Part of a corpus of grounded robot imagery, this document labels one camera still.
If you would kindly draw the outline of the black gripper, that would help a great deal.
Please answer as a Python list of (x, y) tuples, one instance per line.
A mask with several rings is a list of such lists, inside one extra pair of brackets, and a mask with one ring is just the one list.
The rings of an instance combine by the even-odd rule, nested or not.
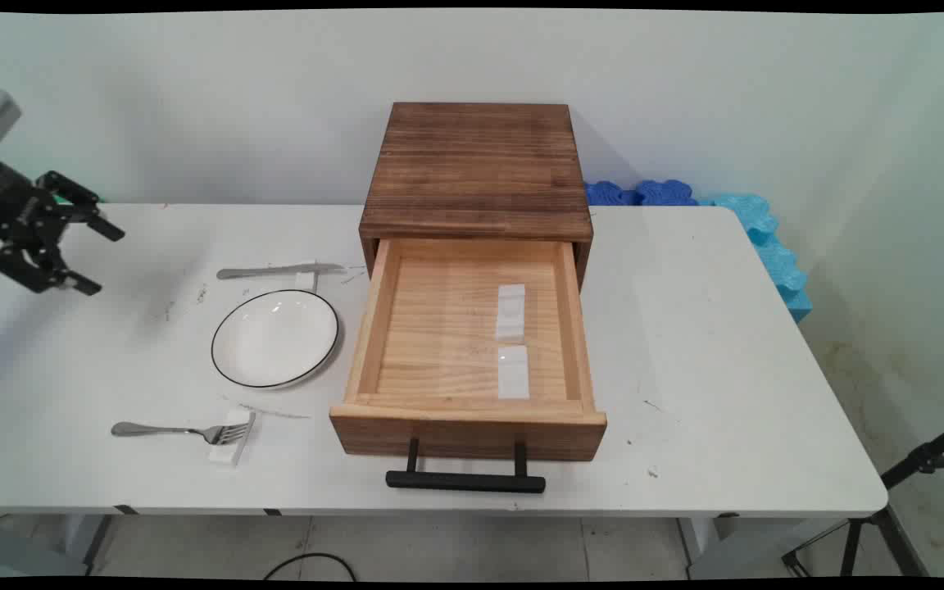
[(27, 179), (0, 161), (0, 273), (34, 293), (50, 288), (98, 294), (102, 285), (75, 272), (60, 257), (59, 232), (38, 229), (43, 216), (62, 223), (87, 225), (103, 238), (119, 242), (126, 232), (105, 217), (93, 190), (50, 170)]

